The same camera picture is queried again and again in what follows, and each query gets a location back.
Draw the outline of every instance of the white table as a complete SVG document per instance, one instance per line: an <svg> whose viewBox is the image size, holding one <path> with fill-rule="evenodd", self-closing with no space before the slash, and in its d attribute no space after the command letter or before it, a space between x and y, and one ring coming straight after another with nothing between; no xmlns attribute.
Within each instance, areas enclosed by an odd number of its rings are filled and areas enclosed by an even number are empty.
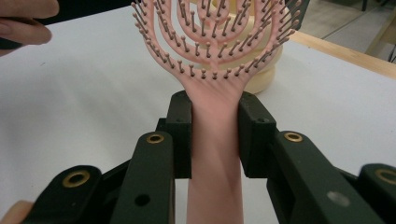
<svg viewBox="0 0 396 224"><path fill-rule="evenodd" d="M181 85L149 56L121 8L51 25L53 39L0 58L0 217L79 164L130 159ZM289 42L258 94L279 130L306 134L336 167L396 166L396 80ZM244 179L246 223L277 223L262 179ZM177 181L177 223L187 181Z"/></svg>

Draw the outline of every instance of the finger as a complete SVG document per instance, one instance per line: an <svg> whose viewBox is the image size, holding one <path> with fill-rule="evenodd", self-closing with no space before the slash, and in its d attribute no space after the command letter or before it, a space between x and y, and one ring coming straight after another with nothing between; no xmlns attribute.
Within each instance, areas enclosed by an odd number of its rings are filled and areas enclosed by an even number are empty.
<svg viewBox="0 0 396 224"><path fill-rule="evenodd" d="M57 0L0 0L0 17L45 19L58 12Z"/></svg>
<svg viewBox="0 0 396 224"><path fill-rule="evenodd" d="M45 44L48 43L52 37L47 27L34 20L25 19L24 22L19 22L0 19L0 24L10 28L10 32L0 34L0 37L23 45Z"/></svg>
<svg viewBox="0 0 396 224"><path fill-rule="evenodd" d="M0 224L22 223L32 210L33 203L19 201L12 205L6 215L0 221Z"/></svg>

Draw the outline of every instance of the pink hairbrush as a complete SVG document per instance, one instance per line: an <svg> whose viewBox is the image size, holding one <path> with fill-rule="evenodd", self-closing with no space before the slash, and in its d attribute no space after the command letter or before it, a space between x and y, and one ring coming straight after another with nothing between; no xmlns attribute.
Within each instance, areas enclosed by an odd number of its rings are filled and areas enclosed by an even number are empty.
<svg viewBox="0 0 396 224"><path fill-rule="evenodd" d="M135 25L149 53L180 81L192 101L189 224L243 223L238 101L249 80L273 60L279 46L294 33L301 0L294 2L296 8L289 11L282 0L218 0L215 6L211 0L198 0L195 12L190 0L174 1L178 22L189 39L173 27L172 1L132 3ZM155 15L170 48L193 63L174 59L160 46ZM251 18L252 29L242 35ZM257 51L263 43L263 50ZM235 61L242 63L232 66Z"/></svg>

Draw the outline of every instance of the vented hairbrush head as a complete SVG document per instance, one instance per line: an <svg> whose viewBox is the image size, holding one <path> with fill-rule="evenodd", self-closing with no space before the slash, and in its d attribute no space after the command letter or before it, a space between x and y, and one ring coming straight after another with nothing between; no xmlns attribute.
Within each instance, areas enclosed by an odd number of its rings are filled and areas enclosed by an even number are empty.
<svg viewBox="0 0 396 224"><path fill-rule="evenodd" d="M219 0L213 6L211 0L198 0L196 12L191 10L190 0L177 0L177 19L184 35L179 35L172 23L172 2L165 0L145 0L132 3L135 9L136 26L145 39L152 57L164 69L181 80L184 77L195 77L212 80L223 80L234 77L249 79L261 71L273 58L278 47L289 40L293 28L299 21L300 11L296 2L293 10L288 10L289 1L284 4L278 0L237 0L235 6L231 1ZM235 16L230 16L231 8L237 8ZM202 64L196 68L193 63L183 63L170 56L160 46L155 34L154 17L157 16L164 40L181 57ZM241 34L247 27L249 17L254 17L254 25L248 35ZM264 31L270 29L270 36L265 40ZM262 51L255 49L266 41ZM250 62L235 67L224 67L244 56L255 53Z"/></svg>

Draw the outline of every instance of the human hand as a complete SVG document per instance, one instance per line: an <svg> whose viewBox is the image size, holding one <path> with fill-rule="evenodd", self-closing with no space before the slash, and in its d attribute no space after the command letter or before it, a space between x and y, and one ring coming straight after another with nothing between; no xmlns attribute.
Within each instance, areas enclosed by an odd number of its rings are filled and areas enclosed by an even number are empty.
<svg viewBox="0 0 396 224"><path fill-rule="evenodd" d="M32 207L33 203L29 203L26 201L19 201L15 203L4 215L3 219L1 219L0 224L22 223L29 214Z"/></svg>
<svg viewBox="0 0 396 224"><path fill-rule="evenodd" d="M57 0L0 0L0 38L23 45L50 41L51 33L35 19L46 19L59 12ZM0 56L15 49L0 49Z"/></svg>

